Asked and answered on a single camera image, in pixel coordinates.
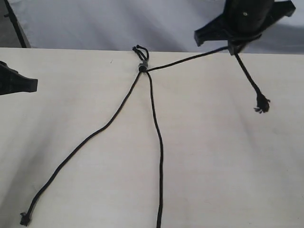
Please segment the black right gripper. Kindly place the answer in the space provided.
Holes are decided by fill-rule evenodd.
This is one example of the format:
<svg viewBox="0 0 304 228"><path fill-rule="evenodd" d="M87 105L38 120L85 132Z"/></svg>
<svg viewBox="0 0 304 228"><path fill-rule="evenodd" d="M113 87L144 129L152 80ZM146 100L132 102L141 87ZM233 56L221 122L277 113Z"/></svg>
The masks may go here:
<svg viewBox="0 0 304 228"><path fill-rule="evenodd" d="M230 54L237 55L280 19L292 16L295 9L290 0L227 0L224 17L218 16L194 31L194 39L198 47L206 41L228 40ZM232 37L224 19L232 31Z"/></svg>

